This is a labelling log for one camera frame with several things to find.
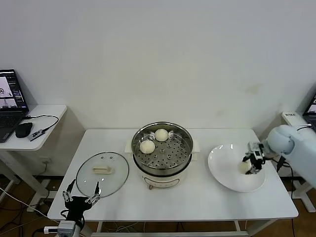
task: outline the wall outlet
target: wall outlet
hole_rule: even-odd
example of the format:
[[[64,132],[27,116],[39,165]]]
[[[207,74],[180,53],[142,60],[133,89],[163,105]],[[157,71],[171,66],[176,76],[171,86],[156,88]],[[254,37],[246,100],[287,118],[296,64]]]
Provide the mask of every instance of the wall outlet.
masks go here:
[[[52,161],[51,158],[49,158],[49,157],[42,157],[42,158],[41,158],[41,162],[42,162],[43,164],[50,164],[50,163],[52,163],[53,161]]]

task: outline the white plate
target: white plate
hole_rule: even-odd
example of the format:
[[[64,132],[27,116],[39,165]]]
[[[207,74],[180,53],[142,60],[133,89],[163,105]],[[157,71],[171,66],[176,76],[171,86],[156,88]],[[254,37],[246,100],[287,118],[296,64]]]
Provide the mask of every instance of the white plate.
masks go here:
[[[208,167],[218,182],[237,192],[252,192],[264,184],[265,169],[258,174],[241,174],[238,164],[242,162],[247,146],[220,145],[214,148],[208,156]]]

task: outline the wooden floor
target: wooden floor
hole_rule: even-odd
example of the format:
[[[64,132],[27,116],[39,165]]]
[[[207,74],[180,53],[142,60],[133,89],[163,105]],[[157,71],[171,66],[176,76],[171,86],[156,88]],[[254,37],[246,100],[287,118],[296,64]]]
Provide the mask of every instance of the wooden floor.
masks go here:
[[[8,183],[5,178],[0,179],[0,187],[4,188]],[[61,181],[53,180],[48,186],[49,190],[57,190]],[[290,182],[286,182],[285,186],[290,190]],[[19,185],[15,185],[10,189],[10,193],[16,196],[18,199],[27,202],[34,195],[34,191],[24,182]],[[310,190],[308,192],[313,204],[316,206],[316,191]],[[296,237],[316,237],[316,213],[308,213],[305,210],[304,205],[300,200],[294,201],[296,207],[299,210],[299,217],[294,219],[294,229]],[[42,212],[46,212],[49,209],[49,201],[40,207]],[[31,237],[34,230],[38,228],[43,228],[44,226],[54,226],[56,223],[46,219],[45,217],[40,217],[35,213],[26,212],[24,208],[23,211],[20,210],[4,210],[6,209],[20,209],[21,205],[11,199],[6,197],[2,203],[0,203],[0,237]],[[13,229],[9,232],[8,230],[17,226],[17,224],[25,224],[33,221],[29,224],[23,226],[23,234],[21,228]],[[6,227],[4,225],[8,222],[12,222]],[[97,223],[87,223],[88,226],[96,231]],[[104,232],[115,232],[115,230],[120,226],[128,226],[133,223],[104,223]],[[240,228],[244,230],[245,222],[240,221]],[[130,232],[143,232],[144,223],[140,222],[133,226],[133,228],[128,228],[122,230]],[[235,226],[233,222],[182,222],[178,224],[177,222],[147,222],[145,225],[146,232],[202,232],[202,231],[235,231]],[[41,233],[36,233],[35,237],[52,237],[54,235],[44,235]],[[291,237],[292,227],[291,220],[279,220],[268,226],[261,232],[255,235],[255,237]]]

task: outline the computer mouse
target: computer mouse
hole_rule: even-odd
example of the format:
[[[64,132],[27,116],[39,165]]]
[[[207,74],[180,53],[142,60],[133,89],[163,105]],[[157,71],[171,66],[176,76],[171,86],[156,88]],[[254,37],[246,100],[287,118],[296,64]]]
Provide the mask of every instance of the computer mouse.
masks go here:
[[[31,133],[32,127],[32,122],[26,122],[18,125],[15,129],[15,136],[18,138],[27,137]]]

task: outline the white table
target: white table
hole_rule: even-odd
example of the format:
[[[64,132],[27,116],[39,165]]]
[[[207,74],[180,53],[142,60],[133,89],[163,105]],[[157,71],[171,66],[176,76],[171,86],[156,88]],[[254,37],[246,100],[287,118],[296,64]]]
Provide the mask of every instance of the white table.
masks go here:
[[[298,112],[283,112],[282,117],[290,126],[298,126],[299,128],[303,126],[305,127],[307,124],[307,122],[301,116],[301,113]],[[316,133],[312,128],[304,128],[301,129],[299,132],[305,139],[314,140],[316,142]],[[293,192],[293,199],[302,200],[308,212],[316,212],[314,205],[312,204],[310,198],[307,196],[307,192],[313,187],[308,182],[305,182],[301,185],[300,182],[297,180],[295,180],[293,184],[295,187],[295,191]]]
[[[130,173],[126,183],[116,193],[100,199],[84,213],[86,221],[235,221],[260,220],[247,231],[223,233],[197,233],[197,236],[252,236],[277,219],[293,218],[297,209],[289,197],[276,170],[266,164],[266,181],[263,187],[252,193],[238,193],[219,184],[210,173],[207,157],[220,144],[246,145],[258,141],[251,129],[188,129],[200,146],[197,161],[188,167],[187,178],[170,189],[152,189],[142,181],[133,160],[124,154],[125,144],[137,130],[88,130],[77,149],[57,192],[48,216],[62,220],[60,212],[65,209],[62,191],[76,178],[80,166],[91,156],[100,152],[117,152],[126,157]],[[73,196],[82,196],[74,186]],[[116,233],[117,236],[135,233]],[[93,233],[92,236],[114,236],[114,233]],[[194,236],[186,233],[181,236]],[[164,233],[164,236],[180,236]]]
[[[39,115],[54,115],[57,116],[59,119],[64,115],[65,111],[67,110],[66,105],[30,105],[29,106],[30,112],[28,115],[35,117]],[[41,117],[41,118],[33,118],[29,120],[24,120],[22,122],[32,122],[33,128],[31,132],[38,131],[40,129],[44,129],[54,122],[56,122],[56,118],[49,118],[49,117]],[[38,182],[30,173],[29,171],[24,168],[10,153],[10,151],[37,151],[40,149],[44,142],[47,140],[51,132],[53,131],[54,127],[51,127],[46,133],[39,138],[30,142],[30,140],[25,138],[17,138],[15,133],[13,133],[10,138],[5,143],[0,143],[0,166],[3,174],[11,180],[10,184],[17,183],[17,178],[14,177],[12,172],[6,169],[3,163],[8,166],[15,174],[17,174],[22,180],[24,180],[31,188],[36,191],[30,205],[35,205],[39,202],[41,198],[45,198],[48,195],[48,190],[45,188],[49,180],[44,180],[42,183]],[[49,193],[48,198],[54,198],[56,192],[51,191]]]

